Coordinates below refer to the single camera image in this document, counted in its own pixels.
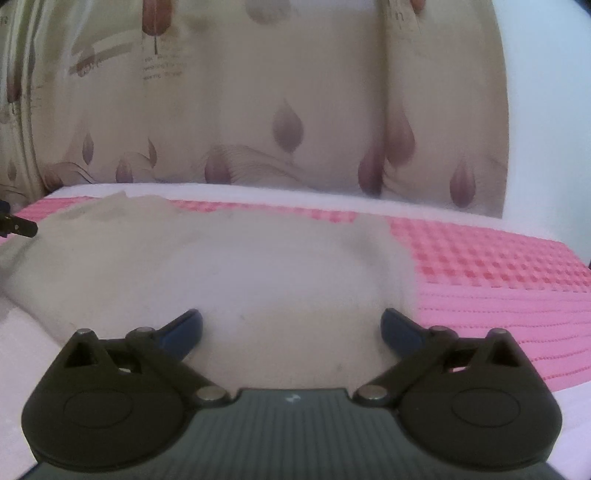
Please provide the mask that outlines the beige knitted small garment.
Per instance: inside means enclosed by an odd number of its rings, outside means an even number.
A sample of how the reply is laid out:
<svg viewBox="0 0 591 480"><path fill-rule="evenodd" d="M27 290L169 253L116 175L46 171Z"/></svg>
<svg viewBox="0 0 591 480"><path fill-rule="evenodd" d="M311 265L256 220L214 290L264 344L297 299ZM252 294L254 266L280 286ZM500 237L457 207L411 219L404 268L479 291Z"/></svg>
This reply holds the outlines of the beige knitted small garment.
<svg viewBox="0 0 591 480"><path fill-rule="evenodd" d="M1 289L58 341L120 338L199 311L188 364L229 391L359 385L394 363L389 308L417 306L414 263L387 221L180 209L116 194L1 248Z"/></svg>

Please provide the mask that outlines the pink checkered bed sheet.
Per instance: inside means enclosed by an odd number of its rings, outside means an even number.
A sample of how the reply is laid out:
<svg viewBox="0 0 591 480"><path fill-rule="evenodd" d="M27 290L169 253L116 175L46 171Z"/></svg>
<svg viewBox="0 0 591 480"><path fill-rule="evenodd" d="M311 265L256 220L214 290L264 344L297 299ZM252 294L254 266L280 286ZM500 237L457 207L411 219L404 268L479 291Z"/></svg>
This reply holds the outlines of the pink checkered bed sheet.
<svg viewBox="0 0 591 480"><path fill-rule="evenodd" d="M420 285L422 323L443 323L463 334L506 327L554 392L563 426L547 465L522 479L586 479L590 475L590 272L564 244L508 230L492 218L394 201L246 187L128 185L131 197L155 194L192 211L252 210L297 214L349 224L363 214L385 218L394 238L410 248ZM256 460L233 444L233 459L216 455L200 465L203 479L465 479L419 451L384 413L360 409L338 392L321 392L315 411L276 394L247 404L242 417L217 426L247 428L263 446Z"/></svg>

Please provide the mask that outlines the beige leaf-patterned curtain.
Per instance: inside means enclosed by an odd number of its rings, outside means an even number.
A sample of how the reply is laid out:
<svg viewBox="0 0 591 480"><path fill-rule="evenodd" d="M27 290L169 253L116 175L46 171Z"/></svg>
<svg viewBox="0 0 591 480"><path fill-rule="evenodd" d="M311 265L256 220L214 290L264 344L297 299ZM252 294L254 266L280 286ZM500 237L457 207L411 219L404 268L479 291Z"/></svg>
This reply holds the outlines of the beige leaf-patterned curtain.
<svg viewBox="0 0 591 480"><path fill-rule="evenodd" d="M207 183L498 217L489 1L5 1L1 197Z"/></svg>

